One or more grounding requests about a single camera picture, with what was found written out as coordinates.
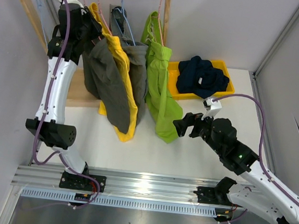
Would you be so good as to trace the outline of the navy blue shorts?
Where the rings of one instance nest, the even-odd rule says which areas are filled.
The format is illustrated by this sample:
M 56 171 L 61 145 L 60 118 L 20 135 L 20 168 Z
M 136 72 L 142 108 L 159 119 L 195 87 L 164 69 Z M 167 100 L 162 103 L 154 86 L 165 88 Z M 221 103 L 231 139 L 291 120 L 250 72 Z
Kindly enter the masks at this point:
M 177 91 L 180 94 L 193 93 L 204 99 L 216 92 L 226 91 L 230 80 L 223 70 L 215 68 L 211 61 L 200 56 L 180 61 L 178 70 Z

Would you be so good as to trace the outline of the dark olive grey shorts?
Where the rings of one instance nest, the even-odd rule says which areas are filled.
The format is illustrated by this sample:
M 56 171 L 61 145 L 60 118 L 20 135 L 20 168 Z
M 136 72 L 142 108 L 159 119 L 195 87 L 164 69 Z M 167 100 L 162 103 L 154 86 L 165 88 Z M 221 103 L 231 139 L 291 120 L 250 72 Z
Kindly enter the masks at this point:
M 127 133 L 130 125 L 130 108 L 127 92 L 109 50 L 105 37 L 94 39 L 84 45 L 82 54 L 85 87 L 105 106 L 109 122 L 121 133 Z

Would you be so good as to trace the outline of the light blue wire hanger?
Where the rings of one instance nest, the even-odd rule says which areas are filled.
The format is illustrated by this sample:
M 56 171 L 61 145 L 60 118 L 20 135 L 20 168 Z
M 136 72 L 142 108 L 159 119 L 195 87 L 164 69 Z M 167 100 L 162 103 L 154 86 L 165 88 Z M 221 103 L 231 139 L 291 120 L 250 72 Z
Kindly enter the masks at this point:
M 43 37 L 44 37 L 44 42 L 45 42 L 45 46 L 47 46 L 47 37 L 46 37 L 46 33 L 45 33 L 45 28 L 44 28 L 44 24 L 43 24 L 43 3 L 41 0 L 35 0 L 36 5 L 37 5 L 37 9 L 38 9 L 38 14 L 39 14 L 39 18 L 40 18 L 40 22 L 41 22 L 41 28 L 42 28 L 42 33 L 43 33 Z

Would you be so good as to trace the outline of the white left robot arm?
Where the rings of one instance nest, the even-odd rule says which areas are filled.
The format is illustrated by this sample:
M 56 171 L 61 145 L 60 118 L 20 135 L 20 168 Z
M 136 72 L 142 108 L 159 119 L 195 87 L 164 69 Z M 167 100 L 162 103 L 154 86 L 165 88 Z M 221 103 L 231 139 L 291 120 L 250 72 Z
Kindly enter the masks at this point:
M 84 173 L 86 162 L 73 147 L 77 130 L 65 124 L 66 100 L 83 45 L 99 35 L 101 29 L 88 8 L 75 3 L 62 4 L 58 16 L 59 24 L 47 48 L 47 78 L 42 101 L 34 118 L 26 120 L 25 127 L 34 135 L 34 162 L 43 165 L 58 155 L 65 171 L 73 174 L 71 183 L 83 190 L 90 178 Z

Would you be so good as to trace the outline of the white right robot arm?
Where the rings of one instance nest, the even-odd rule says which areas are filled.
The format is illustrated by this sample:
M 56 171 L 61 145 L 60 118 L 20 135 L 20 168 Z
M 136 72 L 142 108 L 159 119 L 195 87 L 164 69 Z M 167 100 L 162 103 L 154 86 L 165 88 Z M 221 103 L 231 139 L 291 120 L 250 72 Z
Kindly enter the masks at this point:
M 194 193 L 200 202 L 241 206 L 270 224 L 299 224 L 299 196 L 283 186 L 272 172 L 262 169 L 259 156 L 237 139 L 230 120 L 187 113 L 173 124 L 179 137 L 192 127 L 191 138 L 202 138 L 225 168 L 257 190 L 225 177 L 213 188 L 212 197 L 204 197 L 204 190 L 198 187 Z

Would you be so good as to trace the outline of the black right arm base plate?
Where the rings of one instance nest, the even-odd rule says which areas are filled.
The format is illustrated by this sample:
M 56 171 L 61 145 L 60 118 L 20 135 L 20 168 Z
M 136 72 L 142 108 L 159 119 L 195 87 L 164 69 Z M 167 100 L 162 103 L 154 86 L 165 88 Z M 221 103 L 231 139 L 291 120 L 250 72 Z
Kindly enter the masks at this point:
M 213 187 L 198 186 L 193 193 L 201 204 L 232 206 L 226 193 Z

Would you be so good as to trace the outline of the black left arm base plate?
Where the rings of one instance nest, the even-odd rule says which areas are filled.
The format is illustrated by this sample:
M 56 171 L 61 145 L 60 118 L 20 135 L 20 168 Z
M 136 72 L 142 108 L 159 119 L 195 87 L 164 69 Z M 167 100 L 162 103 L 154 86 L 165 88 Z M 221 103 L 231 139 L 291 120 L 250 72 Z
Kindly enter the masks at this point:
M 106 185 L 106 176 L 90 175 L 90 177 L 92 177 L 99 183 L 100 193 L 103 193 Z M 63 172 L 61 180 L 59 181 L 59 187 L 86 192 L 97 191 L 97 185 L 92 180 L 88 180 L 87 178 L 75 174 L 70 174 L 65 171 Z

